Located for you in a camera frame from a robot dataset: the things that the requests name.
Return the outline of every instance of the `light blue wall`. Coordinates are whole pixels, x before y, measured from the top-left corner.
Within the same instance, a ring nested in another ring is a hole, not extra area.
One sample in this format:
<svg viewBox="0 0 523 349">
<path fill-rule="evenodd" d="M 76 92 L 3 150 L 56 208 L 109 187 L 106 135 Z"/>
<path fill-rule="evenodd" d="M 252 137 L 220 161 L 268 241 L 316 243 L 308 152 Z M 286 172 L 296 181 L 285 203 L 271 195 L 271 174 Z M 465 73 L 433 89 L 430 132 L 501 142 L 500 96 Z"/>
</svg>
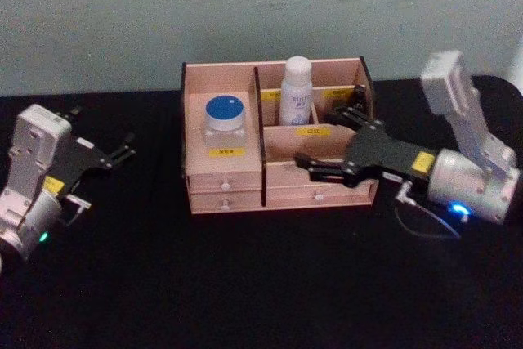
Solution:
<svg viewBox="0 0 523 349">
<path fill-rule="evenodd" d="M 182 61 L 365 56 L 374 79 L 459 48 L 504 75 L 523 0 L 0 0 L 0 93 L 168 89 Z"/>
</svg>

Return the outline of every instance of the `drawer knob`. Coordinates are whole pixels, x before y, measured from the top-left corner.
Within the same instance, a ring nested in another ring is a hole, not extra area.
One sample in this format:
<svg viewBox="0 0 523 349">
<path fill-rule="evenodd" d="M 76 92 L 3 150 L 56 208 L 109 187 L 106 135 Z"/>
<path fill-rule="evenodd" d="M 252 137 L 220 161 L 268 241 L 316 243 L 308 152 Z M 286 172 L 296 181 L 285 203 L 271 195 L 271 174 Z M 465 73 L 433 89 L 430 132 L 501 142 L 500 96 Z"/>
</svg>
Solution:
<svg viewBox="0 0 523 349">
<path fill-rule="evenodd" d="M 223 183 L 221 184 L 220 187 L 224 191 L 230 190 L 230 184 L 229 184 L 229 182 L 227 180 L 223 181 Z"/>
<path fill-rule="evenodd" d="M 230 210 L 229 201 L 227 199 L 221 202 L 221 210 L 224 212 L 228 212 Z"/>
</svg>

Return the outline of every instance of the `black tablecloth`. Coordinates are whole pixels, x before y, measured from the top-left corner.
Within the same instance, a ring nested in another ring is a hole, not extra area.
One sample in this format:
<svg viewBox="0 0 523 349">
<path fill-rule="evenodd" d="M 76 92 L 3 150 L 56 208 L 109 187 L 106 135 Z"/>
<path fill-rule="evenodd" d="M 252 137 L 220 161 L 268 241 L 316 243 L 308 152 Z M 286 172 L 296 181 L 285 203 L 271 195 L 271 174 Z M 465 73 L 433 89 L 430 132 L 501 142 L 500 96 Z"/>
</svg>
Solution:
<svg viewBox="0 0 523 349">
<path fill-rule="evenodd" d="M 476 77 L 490 131 L 523 158 L 523 100 Z M 375 83 L 397 138 L 456 149 L 417 80 Z M 37 102 L 80 104 L 74 132 L 111 151 L 136 133 L 136 157 L 78 194 L 93 208 L 57 228 L 0 278 L 0 347 L 521 347 L 518 227 L 448 217 L 461 241 L 398 225 L 396 189 L 372 208 L 190 217 L 181 182 L 178 92 L 0 99 L 0 148 Z M 0 179 L 8 160 L 0 158 Z M 427 218 L 412 225 L 437 229 Z"/>
</svg>

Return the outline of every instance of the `blue lid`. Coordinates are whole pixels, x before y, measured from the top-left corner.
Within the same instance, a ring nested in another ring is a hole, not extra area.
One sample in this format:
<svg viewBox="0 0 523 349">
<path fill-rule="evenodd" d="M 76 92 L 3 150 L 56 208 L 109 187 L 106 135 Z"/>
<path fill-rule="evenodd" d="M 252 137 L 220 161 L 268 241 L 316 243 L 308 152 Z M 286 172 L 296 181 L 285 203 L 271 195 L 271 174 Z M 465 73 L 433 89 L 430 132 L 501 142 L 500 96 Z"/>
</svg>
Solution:
<svg viewBox="0 0 523 349">
<path fill-rule="evenodd" d="M 218 120 L 231 120 L 240 116 L 244 111 L 244 104 L 238 97 L 218 96 L 210 100 L 205 106 L 207 115 Z"/>
</svg>

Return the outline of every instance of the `yellow label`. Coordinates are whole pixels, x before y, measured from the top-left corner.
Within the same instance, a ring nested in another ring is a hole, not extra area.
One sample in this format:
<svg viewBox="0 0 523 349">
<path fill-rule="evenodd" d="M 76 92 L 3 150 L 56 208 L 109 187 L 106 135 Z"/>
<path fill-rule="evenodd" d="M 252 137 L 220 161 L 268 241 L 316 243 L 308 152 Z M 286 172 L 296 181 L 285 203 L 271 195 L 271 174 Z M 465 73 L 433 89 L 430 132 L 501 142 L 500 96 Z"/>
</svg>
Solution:
<svg viewBox="0 0 523 349">
<path fill-rule="evenodd" d="M 261 99 L 264 101 L 279 101 L 281 98 L 281 90 L 275 90 L 273 92 L 261 91 Z"/>
<path fill-rule="evenodd" d="M 43 180 L 43 189 L 48 190 L 54 195 L 58 195 L 63 186 L 64 182 L 55 179 L 54 177 L 46 176 L 46 178 Z"/>
<path fill-rule="evenodd" d="M 245 155 L 245 148 L 243 147 L 231 147 L 231 148 L 221 148 L 221 149 L 210 149 L 209 157 L 241 157 Z"/>
<path fill-rule="evenodd" d="M 346 100 L 351 96 L 353 90 L 353 87 L 351 87 L 350 89 L 327 89 L 323 91 L 322 97 Z"/>
<path fill-rule="evenodd" d="M 434 163 L 435 159 L 436 157 L 434 157 L 432 154 L 420 151 L 418 153 L 418 157 L 416 157 L 414 163 L 412 164 L 412 169 L 414 171 L 425 173 L 427 175 L 428 171 L 431 170 L 432 164 Z"/>
<path fill-rule="evenodd" d="M 298 136 L 329 136 L 329 128 L 299 128 L 296 130 Z"/>
</svg>

